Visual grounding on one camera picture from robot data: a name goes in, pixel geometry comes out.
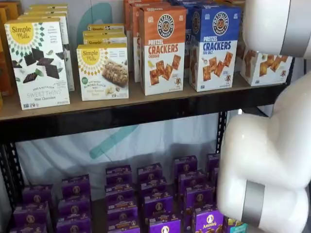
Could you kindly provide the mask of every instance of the shelf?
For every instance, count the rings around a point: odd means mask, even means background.
[[[272,104],[286,87],[250,87],[239,75],[233,87],[196,92],[188,83],[181,92],[144,96],[139,83],[130,83],[125,100],[81,101],[80,90],[70,105],[22,111],[18,93],[4,97],[0,110],[0,142],[17,142],[121,126],[191,117]]]

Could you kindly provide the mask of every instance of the logo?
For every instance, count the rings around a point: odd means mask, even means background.
[[[200,15],[196,11],[192,15],[192,31],[197,34],[200,30]]]
[[[213,20],[213,30],[216,35],[223,35],[228,29],[229,18],[225,12],[219,12]]]
[[[157,23],[157,31],[164,39],[169,38],[173,34],[174,27],[173,17],[169,14],[162,15]]]

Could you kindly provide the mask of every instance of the sweet thins box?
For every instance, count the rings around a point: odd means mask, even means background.
[[[137,217],[137,202],[135,198],[107,202],[107,220],[124,220]]]
[[[92,223],[89,213],[73,214],[62,217],[57,223],[58,233],[92,232]]]
[[[58,212],[60,216],[81,214],[91,211],[90,197],[86,195],[72,196],[60,200]]]
[[[59,19],[5,24],[22,110],[70,104]]]
[[[106,168],[106,182],[107,184],[132,182],[132,170],[131,166],[115,166]]]
[[[189,82],[196,91],[232,87],[240,13],[225,5],[193,10]]]
[[[246,48],[241,75],[251,86],[286,82],[292,57],[257,53]]]
[[[183,90],[186,9],[142,7],[139,13],[141,86],[145,95]]]
[[[211,205],[195,209],[192,215],[192,232],[223,232],[224,216]]]
[[[139,220],[137,217],[129,217],[125,220],[107,222],[108,233],[140,233]]]
[[[138,182],[151,181],[154,179],[159,179],[162,176],[163,171],[160,163],[137,168]]]
[[[91,188],[89,184],[89,176],[77,176],[73,178],[62,180],[63,198],[69,198],[77,195],[91,195]]]
[[[132,198],[134,188],[131,183],[109,184],[105,186],[106,201],[117,201]]]

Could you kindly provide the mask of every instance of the white box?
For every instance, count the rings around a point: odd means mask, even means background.
[[[5,24],[22,110],[70,104],[59,19]]]
[[[128,99],[125,43],[79,45],[77,57],[83,101]]]
[[[251,86],[286,82],[292,57],[263,54],[246,48],[241,75]]]

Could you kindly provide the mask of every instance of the cracker box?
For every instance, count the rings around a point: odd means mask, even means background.
[[[143,200],[144,216],[158,216],[173,211],[173,196],[168,192],[150,194]]]
[[[183,90],[186,9],[142,7],[141,86],[145,95]]]
[[[140,233],[139,220],[137,217],[129,217],[125,220],[107,222],[108,233]]]
[[[45,224],[29,224],[24,227],[13,228],[10,233],[47,233],[47,227]]]
[[[91,195],[91,188],[89,184],[89,176],[77,176],[73,178],[62,180],[63,198],[69,198],[77,195]]]
[[[247,224],[224,217],[223,229],[223,233],[246,233]]]
[[[292,57],[263,54],[246,48],[241,75],[251,86],[286,82]]]
[[[167,188],[167,182],[165,177],[162,177],[160,179],[141,183],[139,186],[140,186],[140,194],[142,196],[145,196],[148,194],[154,194],[165,191]]]
[[[133,3],[130,5],[131,45],[133,46],[134,79],[140,82],[140,36],[139,36],[139,9],[143,6],[163,7],[170,6],[168,2]]]
[[[73,214],[58,219],[58,233],[92,232],[90,213]]]
[[[58,212],[60,216],[82,214],[91,211],[90,196],[80,195],[60,200]]]
[[[123,23],[103,23],[103,24],[89,24],[87,26],[89,31],[98,31],[98,30],[110,30],[110,29],[122,29],[124,31]]]
[[[181,232],[181,221],[174,213],[157,216],[149,219],[148,233],[179,233]]]
[[[129,165],[114,166],[106,168],[107,184],[115,184],[122,182],[132,182],[132,169]]]
[[[193,10],[189,82],[196,91],[232,87],[240,11],[216,4]]]
[[[138,182],[151,181],[163,176],[162,166],[160,163],[151,164],[137,168]]]
[[[107,220],[124,220],[137,217],[137,202],[135,198],[107,202]]]
[[[109,184],[105,186],[106,201],[124,200],[134,196],[134,188],[131,183]]]
[[[195,209],[192,214],[192,232],[223,233],[224,216],[210,205]]]
[[[125,43],[78,46],[82,101],[128,99],[126,53]]]
[[[48,18],[59,18],[60,20],[60,29],[62,34],[62,42],[63,47],[65,48],[66,58],[64,57],[64,61],[66,63],[66,73],[68,79],[69,91],[74,91],[74,83],[73,83],[73,73],[72,73],[72,59],[70,54],[70,46],[69,46],[69,33],[68,33],[68,24],[67,24],[67,14],[58,13],[58,14],[30,14],[30,15],[22,15],[19,19],[48,19]]]

